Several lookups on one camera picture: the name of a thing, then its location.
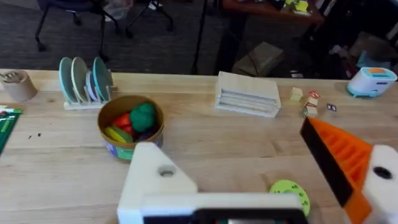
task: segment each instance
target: small card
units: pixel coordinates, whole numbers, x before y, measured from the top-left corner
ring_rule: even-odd
[[[326,104],[326,106],[328,107],[328,110],[337,112],[337,107],[336,107],[336,105],[331,105],[331,104],[328,103],[328,104]]]
[[[319,93],[318,93],[317,91],[315,91],[315,90],[311,90],[311,91],[309,91],[308,93],[310,94],[310,96],[311,96],[312,98],[315,98],[315,99],[318,99],[319,97],[321,97],[321,96],[319,95]]]

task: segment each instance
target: red toy food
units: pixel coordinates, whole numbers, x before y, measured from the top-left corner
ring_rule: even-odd
[[[134,137],[134,130],[131,125],[123,127],[122,130],[129,133],[131,137]]]
[[[113,125],[115,125],[116,127],[123,129],[126,126],[131,126],[131,122],[130,122],[130,114],[129,113],[125,113],[123,115],[121,115],[120,117],[116,118],[113,122]]]

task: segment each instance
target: chair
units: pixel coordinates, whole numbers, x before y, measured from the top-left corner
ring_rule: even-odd
[[[46,47],[41,43],[39,35],[42,30],[44,20],[50,7],[57,7],[66,11],[70,11],[73,14],[73,22],[77,26],[81,26],[81,20],[76,15],[76,12],[91,12],[101,16],[101,45],[99,47],[99,56],[104,60],[108,61],[109,58],[103,53],[103,41],[104,41],[104,29],[105,29],[105,16],[108,16],[116,27],[115,33],[120,34],[121,30],[119,28],[118,22],[114,17],[109,15],[103,10],[104,0],[38,0],[38,4],[42,10],[44,10],[42,18],[40,20],[39,26],[35,33],[35,39],[37,42],[37,48],[39,52],[46,51]]]
[[[173,18],[171,16],[169,16],[162,8],[161,3],[159,3],[159,1],[157,0],[150,0],[148,2],[148,5],[126,26],[126,37],[127,38],[132,38],[133,34],[132,32],[129,30],[129,28],[131,27],[131,25],[138,19],[138,17],[140,17],[149,7],[154,7],[154,10],[156,10],[157,12],[161,13],[162,15],[164,15],[168,20],[169,20],[169,24],[167,26],[167,31],[172,32],[173,31]]]

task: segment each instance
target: cardboard bowl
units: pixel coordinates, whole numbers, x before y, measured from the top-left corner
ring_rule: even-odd
[[[155,106],[156,109],[156,127],[158,130],[150,138],[144,140],[155,143],[161,147],[163,144],[163,128],[164,117],[163,111],[160,106],[150,98],[140,95],[126,95],[117,97],[107,102],[99,111],[97,125],[102,137],[105,140],[108,151],[115,157],[123,162],[129,162],[134,154],[136,144],[134,143],[121,143],[117,142],[105,135],[104,129],[112,124],[112,122],[124,113],[129,113],[140,103],[149,102]]]

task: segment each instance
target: table leg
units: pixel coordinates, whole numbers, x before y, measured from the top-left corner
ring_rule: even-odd
[[[235,63],[239,46],[241,45],[244,27],[248,15],[246,13],[232,13],[228,29],[224,28],[223,37],[218,48],[216,64],[213,74],[219,71],[230,72]]]

